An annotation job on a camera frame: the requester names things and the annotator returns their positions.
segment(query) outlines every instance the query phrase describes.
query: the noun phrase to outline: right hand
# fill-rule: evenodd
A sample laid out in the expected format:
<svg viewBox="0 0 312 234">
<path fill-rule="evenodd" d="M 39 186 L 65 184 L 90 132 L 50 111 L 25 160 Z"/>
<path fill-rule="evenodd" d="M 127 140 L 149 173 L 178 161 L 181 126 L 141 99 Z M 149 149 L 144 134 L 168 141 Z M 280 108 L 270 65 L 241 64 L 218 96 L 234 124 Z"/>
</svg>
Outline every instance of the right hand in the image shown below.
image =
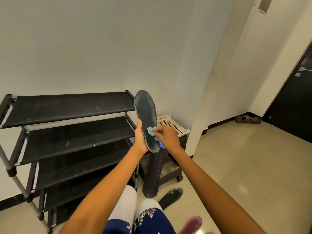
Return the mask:
<svg viewBox="0 0 312 234">
<path fill-rule="evenodd" d="M 174 127 L 158 126 L 153 130 L 154 136 L 159 139 L 165 148 L 172 153 L 173 150 L 181 149 L 180 141 Z"/>
</svg>

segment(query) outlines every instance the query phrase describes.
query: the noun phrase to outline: door lock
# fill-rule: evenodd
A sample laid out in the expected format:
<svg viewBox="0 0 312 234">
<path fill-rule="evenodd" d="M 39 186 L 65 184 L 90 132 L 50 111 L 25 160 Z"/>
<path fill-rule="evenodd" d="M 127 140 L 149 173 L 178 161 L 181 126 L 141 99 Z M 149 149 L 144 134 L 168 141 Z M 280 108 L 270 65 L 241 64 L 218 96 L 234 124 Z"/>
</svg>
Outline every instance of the door lock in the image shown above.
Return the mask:
<svg viewBox="0 0 312 234">
<path fill-rule="evenodd" d="M 305 67 L 300 67 L 298 71 L 304 71 L 304 70 L 308 70 Z"/>
</svg>

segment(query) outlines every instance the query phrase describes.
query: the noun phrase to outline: door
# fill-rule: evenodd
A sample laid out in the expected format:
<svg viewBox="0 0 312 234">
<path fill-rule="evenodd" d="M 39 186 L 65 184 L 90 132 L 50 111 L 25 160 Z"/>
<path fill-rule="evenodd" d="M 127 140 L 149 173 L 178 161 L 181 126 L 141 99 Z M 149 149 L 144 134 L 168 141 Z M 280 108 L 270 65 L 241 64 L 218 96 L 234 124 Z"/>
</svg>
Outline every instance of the door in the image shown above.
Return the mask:
<svg viewBox="0 0 312 234">
<path fill-rule="evenodd" d="M 312 143 L 312 44 L 268 108 L 263 121 Z"/>
</svg>

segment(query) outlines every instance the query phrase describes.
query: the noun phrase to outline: white plastic basket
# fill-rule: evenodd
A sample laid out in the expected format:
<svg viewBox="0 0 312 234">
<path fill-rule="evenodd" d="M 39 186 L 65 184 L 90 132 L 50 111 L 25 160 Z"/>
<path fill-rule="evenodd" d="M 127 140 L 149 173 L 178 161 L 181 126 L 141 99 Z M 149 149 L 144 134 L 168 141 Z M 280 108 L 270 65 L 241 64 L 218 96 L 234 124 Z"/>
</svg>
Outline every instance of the white plastic basket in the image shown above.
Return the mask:
<svg viewBox="0 0 312 234">
<path fill-rule="evenodd" d="M 178 137 L 184 136 L 190 132 L 189 129 L 187 130 L 184 129 L 182 126 L 176 123 L 173 119 L 171 119 L 170 115 L 163 115 L 163 116 L 157 117 L 157 125 L 159 126 L 168 125 L 170 127 L 174 127 L 177 132 Z"/>
</svg>

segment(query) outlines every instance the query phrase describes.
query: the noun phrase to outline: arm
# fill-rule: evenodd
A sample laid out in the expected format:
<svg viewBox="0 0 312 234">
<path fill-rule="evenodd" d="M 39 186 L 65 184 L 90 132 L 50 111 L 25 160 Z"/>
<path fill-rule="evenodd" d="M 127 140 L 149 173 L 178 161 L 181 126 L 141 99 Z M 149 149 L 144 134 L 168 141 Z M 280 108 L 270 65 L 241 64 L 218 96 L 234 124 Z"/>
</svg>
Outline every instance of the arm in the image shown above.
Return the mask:
<svg viewBox="0 0 312 234">
<path fill-rule="evenodd" d="M 173 127 L 158 126 L 153 132 L 182 168 L 222 234 L 265 234 L 248 213 L 185 153 Z"/>
<path fill-rule="evenodd" d="M 103 232 L 107 219 L 115 208 L 138 162 L 147 152 L 142 122 L 138 120 L 135 143 L 126 156 L 103 180 L 84 198 L 60 234 Z"/>
</svg>

